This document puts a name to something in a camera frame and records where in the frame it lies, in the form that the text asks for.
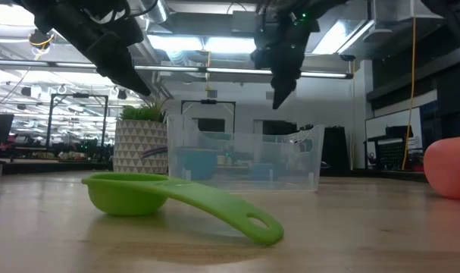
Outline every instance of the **table surface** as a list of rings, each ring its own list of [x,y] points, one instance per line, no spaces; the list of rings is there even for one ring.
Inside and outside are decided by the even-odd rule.
[[[0,273],[460,272],[460,202],[427,184],[321,179],[318,193],[238,192],[285,228],[272,247],[169,200],[152,217],[104,215],[89,172],[0,177]]]

